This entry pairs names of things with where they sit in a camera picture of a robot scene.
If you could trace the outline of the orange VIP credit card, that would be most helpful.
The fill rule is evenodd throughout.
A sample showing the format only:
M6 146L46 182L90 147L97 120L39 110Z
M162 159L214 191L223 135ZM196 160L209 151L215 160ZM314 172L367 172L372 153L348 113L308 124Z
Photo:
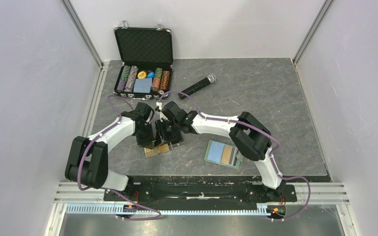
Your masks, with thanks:
M223 153L220 162L225 165L231 165L230 162L233 157L233 151L234 147L225 145L223 148Z

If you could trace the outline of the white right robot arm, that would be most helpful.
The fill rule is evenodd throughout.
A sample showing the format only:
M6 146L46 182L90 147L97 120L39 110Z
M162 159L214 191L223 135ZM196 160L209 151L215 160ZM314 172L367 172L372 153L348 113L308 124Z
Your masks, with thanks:
M251 113L222 117L198 111L186 112L175 102L156 103L160 121L168 123L173 132L212 134L230 138L239 152L254 162L265 196L276 201L284 195L286 181L274 160L270 131Z

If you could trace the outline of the clear acrylic card tray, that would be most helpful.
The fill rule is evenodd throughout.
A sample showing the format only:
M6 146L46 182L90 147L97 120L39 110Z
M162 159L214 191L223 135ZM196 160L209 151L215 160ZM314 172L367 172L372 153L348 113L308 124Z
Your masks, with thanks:
M181 146L183 146L183 140L170 142L170 143L164 143L160 146L154 147L153 149L149 148L143 148L143 153L145 157L154 157L156 155L165 154L167 152L170 152L174 149L177 149Z

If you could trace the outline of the green card holder wallet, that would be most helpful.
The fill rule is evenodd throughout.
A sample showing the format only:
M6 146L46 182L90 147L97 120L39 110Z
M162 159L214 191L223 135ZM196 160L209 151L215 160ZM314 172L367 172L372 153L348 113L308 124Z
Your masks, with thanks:
M239 169L240 164L244 161L244 156L235 146L210 140L204 160L217 165Z

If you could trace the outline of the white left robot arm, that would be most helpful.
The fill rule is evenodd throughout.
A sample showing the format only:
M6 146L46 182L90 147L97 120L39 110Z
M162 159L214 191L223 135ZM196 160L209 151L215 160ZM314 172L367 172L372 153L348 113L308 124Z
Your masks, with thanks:
M135 109L122 112L109 126L88 137L77 136L70 148L64 176L81 189L114 189L122 200L130 200L135 187L129 178L108 168L109 152L121 141L134 136L141 148L153 149L155 137L151 120L154 109L139 102Z

